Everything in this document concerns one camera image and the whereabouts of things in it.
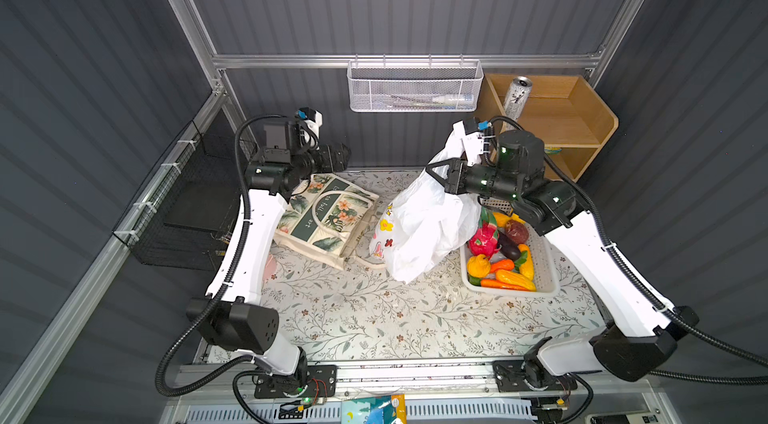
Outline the white plastic grocery bag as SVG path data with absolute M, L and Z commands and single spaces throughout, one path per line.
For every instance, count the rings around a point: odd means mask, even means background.
M 422 171 L 385 207 L 369 253 L 383 261 L 393 279 L 408 284 L 466 244 L 480 215 L 474 194 L 450 194 Z

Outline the cream canvas tote bag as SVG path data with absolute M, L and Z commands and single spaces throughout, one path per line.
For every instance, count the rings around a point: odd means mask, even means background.
M 274 241 L 343 270 L 378 201 L 377 194 L 336 174 L 314 174 L 289 200 Z

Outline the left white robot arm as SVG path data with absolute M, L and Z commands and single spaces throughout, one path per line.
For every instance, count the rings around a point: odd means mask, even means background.
M 343 171 L 349 148 L 319 140 L 322 115 L 301 108 L 292 117 L 267 114 L 241 124 L 234 134 L 239 142 L 252 124 L 263 126 L 265 141 L 255 143 L 250 160 L 234 153 L 239 210 L 224 260 L 204 297 L 187 307 L 189 327 L 160 359 L 154 384 L 165 397 L 192 393 L 230 369 L 249 365 L 249 373 L 262 370 L 285 392 L 303 390 L 309 381 L 306 353 L 279 332 L 279 314 L 262 306 L 266 264 L 280 219 L 294 191 L 315 174 Z M 235 356 L 210 373 L 182 386 L 166 381 L 170 363 L 181 345 L 198 332 L 214 346 Z

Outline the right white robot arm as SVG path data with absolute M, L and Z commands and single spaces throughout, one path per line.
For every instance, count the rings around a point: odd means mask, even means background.
M 520 368 L 531 388 L 545 389 L 565 375 L 603 371 L 628 382 L 654 375 L 706 384 L 766 384 L 764 376 L 662 370 L 688 335 L 761 367 L 767 360 L 696 329 L 698 317 L 691 308 L 675 306 L 624 259 L 586 192 L 565 174 L 556 181 L 546 178 L 547 169 L 558 168 L 535 135 L 506 116 L 485 122 L 467 118 L 455 123 L 454 133 L 459 150 L 430 162 L 426 173 L 450 194 L 510 203 L 523 221 L 575 265 L 609 313 L 604 329 L 544 338 L 534 345 Z

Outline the pink dragon fruit toy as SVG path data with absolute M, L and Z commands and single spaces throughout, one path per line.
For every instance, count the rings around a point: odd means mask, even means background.
M 483 255 L 490 259 L 499 247 L 499 230 L 497 220 L 492 211 L 481 208 L 478 228 L 467 242 L 467 247 L 473 256 Z

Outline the yellow bell pepper toy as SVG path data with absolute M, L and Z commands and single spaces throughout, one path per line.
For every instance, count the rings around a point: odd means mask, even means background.
M 467 261 L 467 273 L 474 279 L 484 279 L 491 273 L 491 263 L 484 254 L 473 255 Z

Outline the dark purple eggplant toy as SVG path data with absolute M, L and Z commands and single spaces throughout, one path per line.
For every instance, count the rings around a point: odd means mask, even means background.
M 521 258 L 521 251 L 519 250 L 518 245 L 504 233 L 499 234 L 497 248 L 507 259 L 517 261 Z

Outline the orange carrot toy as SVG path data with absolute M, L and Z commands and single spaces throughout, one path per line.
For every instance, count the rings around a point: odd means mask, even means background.
M 509 284 L 504 283 L 498 280 L 494 279 L 482 279 L 480 281 L 480 286 L 483 288 L 492 288 L 492 289 L 503 289 L 503 290 L 514 290 L 514 291 L 524 291 L 528 292 L 528 289 L 523 286 L 515 285 L 515 284 Z

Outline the left silver drink can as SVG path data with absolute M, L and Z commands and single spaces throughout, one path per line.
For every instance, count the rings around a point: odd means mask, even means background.
M 503 108 L 507 117 L 517 121 L 533 89 L 533 81 L 525 76 L 517 76 L 510 83 L 504 98 Z

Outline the yellow corn toy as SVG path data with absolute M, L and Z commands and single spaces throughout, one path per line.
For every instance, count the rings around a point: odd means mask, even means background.
M 511 270 L 498 270 L 495 272 L 495 279 L 502 283 L 506 288 L 534 292 L 537 290 L 534 282 L 524 275 Z

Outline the white plastic fruit basket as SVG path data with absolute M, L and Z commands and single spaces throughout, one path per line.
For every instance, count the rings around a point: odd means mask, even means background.
M 484 279 L 496 280 L 496 271 L 511 270 L 531 279 L 536 285 L 537 290 L 534 292 L 524 292 L 481 287 L 480 281 L 482 279 L 474 279 L 467 273 L 467 261 L 473 256 L 467 247 L 467 243 L 459 248 L 461 264 L 460 277 L 465 287 L 478 293 L 514 298 L 552 297 L 556 295 L 560 290 L 559 277 L 556 273 L 555 260 L 553 259 L 549 243 L 543 237 L 536 234 L 529 224 L 514 213 L 510 203 L 491 198 L 482 199 L 480 203 L 481 208 L 485 207 L 494 213 L 498 224 L 499 234 L 505 234 L 504 226 L 506 222 L 511 219 L 525 224 L 530 234 L 526 244 L 518 245 L 518 248 L 521 251 L 521 258 L 517 261 L 505 258 L 497 250 L 497 252 L 489 259 L 491 263 L 491 273 Z

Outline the floral table mat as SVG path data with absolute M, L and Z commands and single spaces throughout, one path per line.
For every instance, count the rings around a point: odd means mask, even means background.
M 574 337 L 604 321 L 586 282 L 551 248 L 559 277 L 552 297 L 469 290 L 460 253 L 404 284 L 384 269 L 343 270 L 273 245 L 262 303 L 311 360 L 403 360 L 523 354 L 544 337 Z

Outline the teal printed booklet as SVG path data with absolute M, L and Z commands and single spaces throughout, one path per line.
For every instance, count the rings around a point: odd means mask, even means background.
M 406 424 L 403 394 L 346 400 L 341 403 L 341 424 Z

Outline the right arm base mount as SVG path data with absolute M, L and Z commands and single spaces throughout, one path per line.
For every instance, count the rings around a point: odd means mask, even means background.
M 579 387 L 572 377 L 552 376 L 541 365 L 523 358 L 494 360 L 491 366 L 500 392 L 570 392 Z

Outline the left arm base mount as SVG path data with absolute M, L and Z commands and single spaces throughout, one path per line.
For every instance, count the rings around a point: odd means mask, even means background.
M 310 365 L 293 375 L 258 374 L 252 378 L 256 399 L 329 398 L 335 395 L 338 367 Z

